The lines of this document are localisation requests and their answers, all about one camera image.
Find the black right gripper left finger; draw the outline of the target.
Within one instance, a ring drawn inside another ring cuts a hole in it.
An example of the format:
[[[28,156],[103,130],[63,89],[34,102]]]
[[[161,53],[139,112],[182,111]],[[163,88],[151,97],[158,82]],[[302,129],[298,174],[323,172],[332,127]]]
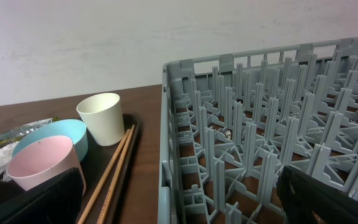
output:
[[[72,167],[0,204],[0,223],[75,223],[83,190],[81,172]]]

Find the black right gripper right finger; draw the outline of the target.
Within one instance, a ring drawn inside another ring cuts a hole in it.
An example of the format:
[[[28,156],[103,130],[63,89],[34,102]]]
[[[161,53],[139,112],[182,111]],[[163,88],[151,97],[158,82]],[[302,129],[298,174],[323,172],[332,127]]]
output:
[[[285,166],[278,178],[277,195],[290,224],[358,223],[358,201],[306,173]]]

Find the pink plastic cup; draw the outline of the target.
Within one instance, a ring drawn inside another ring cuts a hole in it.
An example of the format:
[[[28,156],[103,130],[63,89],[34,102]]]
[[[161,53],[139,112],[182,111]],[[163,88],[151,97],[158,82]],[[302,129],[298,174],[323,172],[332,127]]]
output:
[[[73,141],[60,135],[23,148],[9,162],[6,173],[24,190],[30,190],[73,167],[81,168]]]

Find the green plastic wrapper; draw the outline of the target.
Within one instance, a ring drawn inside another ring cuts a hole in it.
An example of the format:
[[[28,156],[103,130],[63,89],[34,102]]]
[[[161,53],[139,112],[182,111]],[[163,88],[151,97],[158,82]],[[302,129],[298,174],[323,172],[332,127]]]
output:
[[[4,146],[20,141],[22,138],[32,133],[33,131],[53,122],[58,121],[57,117],[47,118],[31,123],[23,124],[5,133],[0,134],[0,149]]]

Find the grey plastic dishwasher rack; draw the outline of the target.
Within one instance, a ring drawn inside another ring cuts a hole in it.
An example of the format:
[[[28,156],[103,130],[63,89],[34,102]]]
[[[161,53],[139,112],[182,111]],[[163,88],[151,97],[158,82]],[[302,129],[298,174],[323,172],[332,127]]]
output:
[[[286,221],[295,167],[358,201],[358,37],[163,66],[159,223]]]

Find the dark brown serving tray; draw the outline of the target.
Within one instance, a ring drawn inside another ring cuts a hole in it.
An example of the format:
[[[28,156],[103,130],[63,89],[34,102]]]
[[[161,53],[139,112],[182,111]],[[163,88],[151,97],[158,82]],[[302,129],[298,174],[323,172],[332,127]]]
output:
[[[105,223],[114,223],[119,218],[119,213],[121,211],[121,204],[124,200],[126,194],[126,185],[127,179],[131,169],[131,160],[134,155],[139,136],[141,134],[142,122],[134,114],[125,114],[124,115],[124,126],[126,129],[131,129],[132,125],[135,125],[132,139],[129,143],[129,148],[127,151],[126,158],[124,160],[124,165],[121,169],[121,174],[119,176],[114,195],[111,200],[111,204],[105,219]],[[76,218],[76,222],[79,220],[83,210],[86,207],[88,200],[90,199],[93,190],[96,188],[105,168],[107,167],[109,161],[111,160],[116,146],[101,147],[96,144],[92,139],[88,139],[88,153],[81,162],[81,168],[83,175],[86,181],[86,191],[82,196],[81,210]],[[97,223],[100,211],[102,209],[104,199],[108,192],[109,185],[113,178],[115,170],[112,169],[95,201],[93,204],[85,222],[86,223]],[[7,202],[8,200],[26,192],[21,187],[19,187],[15,182],[1,182],[0,181],[0,204]]]

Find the light blue bowl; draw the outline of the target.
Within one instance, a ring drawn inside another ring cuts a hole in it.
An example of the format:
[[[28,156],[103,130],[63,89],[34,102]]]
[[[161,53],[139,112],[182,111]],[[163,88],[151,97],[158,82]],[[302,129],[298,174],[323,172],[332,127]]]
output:
[[[78,159],[82,161],[88,152],[88,137],[85,123],[78,119],[64,119],[52,122],[31,132],[19,141],[13,150],[12,156],[14,157],[23,148],[33,142],[50,136],[60,135],[67,136],[73,141]]]

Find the wooden chopstick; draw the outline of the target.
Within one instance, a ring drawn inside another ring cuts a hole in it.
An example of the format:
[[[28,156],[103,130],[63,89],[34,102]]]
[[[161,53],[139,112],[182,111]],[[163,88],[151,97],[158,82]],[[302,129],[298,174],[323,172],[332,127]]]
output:
[[[126,139],[124,149],[122,150],[122,152],[120,154],[120,158],[118,160],[115,173],[114,173],[113,178],[111,180],[111,183],[109,185],[108,192],[107,192],[106,197],[104,199],[104,203],[103,203],[102,209],[100,211],[100,214],[99,214],[99,217],[98,217],[98,220],[97,220],[97,224],[103,224],[105,219],[106,219],[106,217],[107,217],[107,213],[108,213],[108,210],[109,210],[109,207],[110,207],[110,204],[111,204],[112,197],[114,195],[114,191],[116,189],[116,185],[117,185],[119,176],[121,174],[121,169],[122,169],[122,167],[124,165],[124,160],[125,160],[126,155],[127,155],[127,151],[128,151],[128,148],[129,148],[129,143],[130,143],[130,141],[132,139],[134,129],[135,129],[135,125],[132,125],[132,127],[130,129],[130,132],[129,132],[129,134],[127,136],[127,139]]]
[[[114,163],[116,161],[116,159],[120,155],[120,153],[122,151],[122,148],[123,148],[124,144],[126,143],[126,139],[127,139],[128,135],[129,135],[129,133],[130,133],[130,129],[128,129],[125,132],[123,138],[121,139],[116,151],[114,152],[111,160],[109,161],[107,167],[105,168],[105,170],[104,170],[104,172],[103,172],[103,174],[102,174],[102,176],[101,176],[96,188],[93,190],[93,193],[92,193],[90,199],[88,200],[88,202],[86,204],[86,207],[83,210],[79,220],[77,221],[77,224],[83,224],[85,222],[85,220],[86,220],[86,218],[87,218],[87,216],[88,216],[93,204],[95,203],[95,201],[96,201],[96,199],[97,199],[97,197],[98,197],[98,195],[99,195],[99,193],[100,193],[100,191],[101,191],[101,189],[102,189],[102,187],[103,187],[103,185],[104,185],[104,183],[105,183],[105,181],[106,181],[106,179],[107,179],[107,177],[108,177],[108,175],[109,175],[109,173],[110,173],[110,171],[111,171],[111,169],[112,169],[112,167],[113,167],[113,165],[114,165]]]

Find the cream plastic cup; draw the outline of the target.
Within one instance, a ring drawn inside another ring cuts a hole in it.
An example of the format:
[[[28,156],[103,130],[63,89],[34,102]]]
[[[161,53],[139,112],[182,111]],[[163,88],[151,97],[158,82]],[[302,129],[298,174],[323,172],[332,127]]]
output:
[[[82,100],[76,111],[96,143],[112,146],[124,136],[121,98],[116,93],[100,93]]]

